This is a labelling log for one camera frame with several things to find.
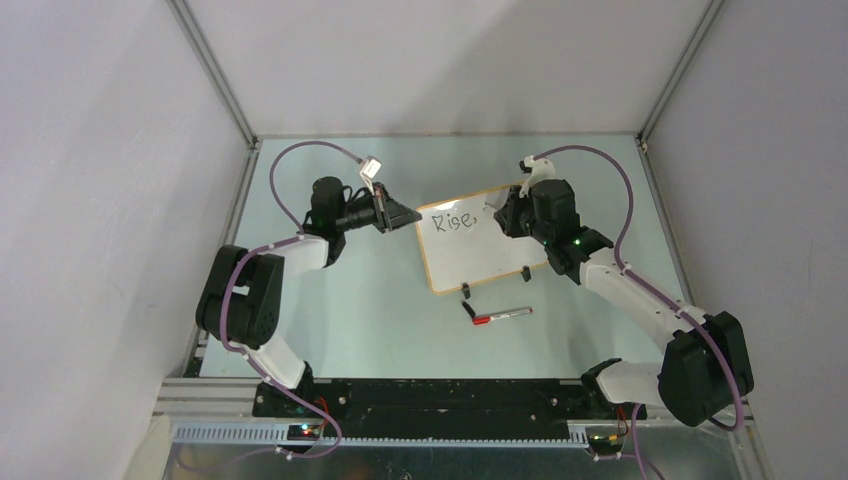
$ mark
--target white wall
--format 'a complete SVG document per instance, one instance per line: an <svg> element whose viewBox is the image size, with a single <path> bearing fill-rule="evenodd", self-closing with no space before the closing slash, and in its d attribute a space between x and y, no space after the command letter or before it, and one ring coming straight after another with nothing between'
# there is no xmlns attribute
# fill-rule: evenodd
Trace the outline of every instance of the white wall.
<svg viewBox="0 0 848 480"><path fill-rule="evenodd" d="M635 132L707 0L190 3L274 135Z"/></svg>
<svg viewBox="0 0 848 480"><path fill-rule="evenodd" d="M0 470L120 478L245 155L165 2L0 6Z"/></svg>
<svg viewBox="0 0 848 480"><path fill-rule="evenodd" d="M744 325L777 477L845 478L848 5L728 2L648 143L696 297Z"/></svg>

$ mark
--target whiteboard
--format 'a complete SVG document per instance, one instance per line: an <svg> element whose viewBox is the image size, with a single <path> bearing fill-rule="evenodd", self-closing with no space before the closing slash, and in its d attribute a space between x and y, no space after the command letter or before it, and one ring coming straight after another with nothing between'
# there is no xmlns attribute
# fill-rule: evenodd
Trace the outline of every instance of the whiteboard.
<svg viewBox="0 0 848 480"><path fill-rule="evenodd" d="M509 238L494 219L510 185L418 208L415 224L427 281L433 293L469 285L547 263L545 249L530 238Z"/></svg>

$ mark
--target white table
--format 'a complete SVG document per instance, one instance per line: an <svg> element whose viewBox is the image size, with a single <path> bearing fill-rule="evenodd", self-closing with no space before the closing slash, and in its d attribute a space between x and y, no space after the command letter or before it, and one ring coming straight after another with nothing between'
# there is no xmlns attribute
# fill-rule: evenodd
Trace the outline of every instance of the white table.
<svg viewBox="0 0 848 480"><path fill-rule="evenodd" d="M523 178L518 161L564 144L585 144L615 157L633 183L636 208L625 259L670 293L680 284L647 178L629 135L434 136L326 139L383 168L377 180L401 203L420 205ZM298 139L264 140L236 244L255 247L287 238L295 227L271 196L271 162ZM583 222L615 239L627 202L618 173L602 158L566 152L551 158L577 196ZM337 176L361 186L355 164L325 147L283 158L277 188L298 218L309 209L312 182ZM427 286L414 227L387 235L374 228L347 234L330 268L283 286L277 334L319 377L576 378L611 357L658 361L660 352L634 323L602 298L549 268L472 288L480 312L531 306L532 315L472 326L460 293ZM256 376L240 357L210 338L201 376Z"/></svg>

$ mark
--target red marker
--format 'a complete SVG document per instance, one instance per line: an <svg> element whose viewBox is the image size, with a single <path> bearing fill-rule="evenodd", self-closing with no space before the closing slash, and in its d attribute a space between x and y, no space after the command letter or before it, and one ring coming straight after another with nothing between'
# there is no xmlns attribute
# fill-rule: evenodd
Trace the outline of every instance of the red marker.
<svg viewBox="0 0 848 480"><path fill-rule="evenodd" d="M516 310L509 310L507 312L494 313L492 315L484 315L481 317L474 317L471 319L474 322L474 325L483 325L489 322L493 322L495 320L500 320L502 318L511 318L517 317L519 315L527 315L528 313L533 313L533 309L530 307L519 308Z"/></svg>

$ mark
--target table surface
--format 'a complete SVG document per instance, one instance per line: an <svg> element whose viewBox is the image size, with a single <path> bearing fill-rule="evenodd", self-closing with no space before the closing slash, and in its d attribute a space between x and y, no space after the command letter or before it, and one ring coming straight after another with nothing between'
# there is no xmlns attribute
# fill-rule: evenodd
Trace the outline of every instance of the table surface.
<svg viewBox="0 0 848 480"><path fill-rule="evenodd" d="M417 208L521 181L518 161L565 144L583 144L616 158L633 183L635 212L622 252L634 268L669 293L681 294L669 245L633 137L630 135L433 136L325 139L383 168L377 180L401 203ZM296 228L271 195L274 158L298 139L262 142L236 244L248 248L292 236ZM551 158L577 198L586 225L615 239L627 196L618 173L602 158L565 152ZM312 182L337 176L361 186L356 165L325 147L292 151L277 168L276 184L298 217L309 209ZM660 352L627 316L603 298L550 268L472 288L479 313L531 306L534 313L473 326L459 292L428 288L414 227L381 235L367 228L346 235L330 268L283 286L277 334L312 365L318 377L576 378L612 357L659 361ZM201 376L253 377L237 355L210 338Z"/></svg>

